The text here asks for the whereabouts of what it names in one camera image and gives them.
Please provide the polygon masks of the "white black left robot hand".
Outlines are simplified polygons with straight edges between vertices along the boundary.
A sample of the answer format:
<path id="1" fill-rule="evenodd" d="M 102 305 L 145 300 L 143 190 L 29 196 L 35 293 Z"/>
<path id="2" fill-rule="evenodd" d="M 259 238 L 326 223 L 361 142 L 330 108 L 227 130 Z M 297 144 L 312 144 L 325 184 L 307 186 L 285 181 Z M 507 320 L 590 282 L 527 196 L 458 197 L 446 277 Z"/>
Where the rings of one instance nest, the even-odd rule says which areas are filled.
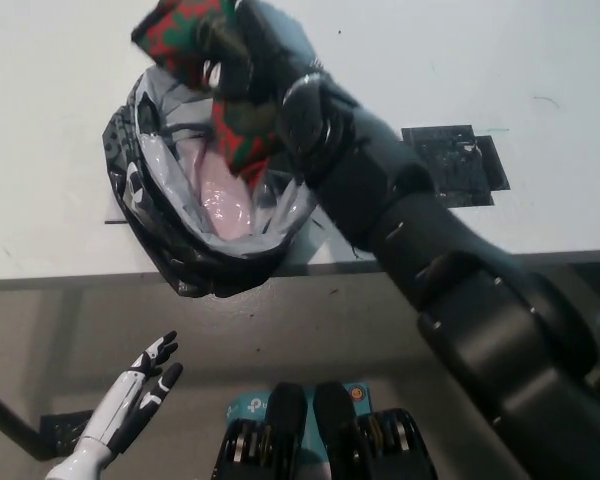
<path id="1" fill-rule="evenodd" d="M 157 413 L 183 372 L 175 362 L 177 333 L 158 338 L 124 370 L 94 410 L 73 452 L 46 475 L 48 479 L 97 480 L 125 453 Z"/>

